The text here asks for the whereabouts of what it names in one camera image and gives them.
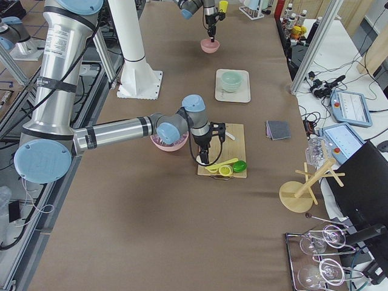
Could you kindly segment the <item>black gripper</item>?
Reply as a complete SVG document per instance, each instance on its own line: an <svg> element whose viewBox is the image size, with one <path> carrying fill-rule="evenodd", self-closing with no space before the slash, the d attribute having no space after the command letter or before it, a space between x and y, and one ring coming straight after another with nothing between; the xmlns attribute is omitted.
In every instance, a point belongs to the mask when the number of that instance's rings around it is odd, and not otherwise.
<svg viewBox="0 0 388 291"><path fill-rule="evenodd" d="M212 14L212 15L204 15L206 25L207 25L207 34L210 37L211 42L215 42L215 35L216 35L216 23L218 21L218 13Z"/></svg>
<svg viewBox="0 0 388 291"><path fill-rule="evenodd" d="M194 141L199 146L199 157L201 162L209 162L209 148L212 140L212 134L202 136L194 135Z"/></svg>

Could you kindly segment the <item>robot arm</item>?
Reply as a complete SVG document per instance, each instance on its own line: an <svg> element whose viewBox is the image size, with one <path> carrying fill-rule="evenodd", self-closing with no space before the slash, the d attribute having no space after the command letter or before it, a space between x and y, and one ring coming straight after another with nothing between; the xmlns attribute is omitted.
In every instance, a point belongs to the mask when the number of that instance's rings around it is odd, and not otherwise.
<svg viewBox="0 0 388 291"><path fill-rule="evenodd" d="M190 19L200 8L203 8L203 16L207 25L207 34L211 42L215 42L216 23L219 11L213 0L179 0L175 1L185 19Z"/></svg>
<svg viewBox="0 0 388 291"><path fill-rule="evenodd" d="M189 95L172 116L145 117L73 129L70 119L87 41L98 29L102 1L46 1L47 39L32 118L22 127L14 165L21 178L38 184L56 181L69 170L73 155L116 142L158 135L172 144L189 133L199 145L199 160L209 163L213 124L202 97Z"/></svg>

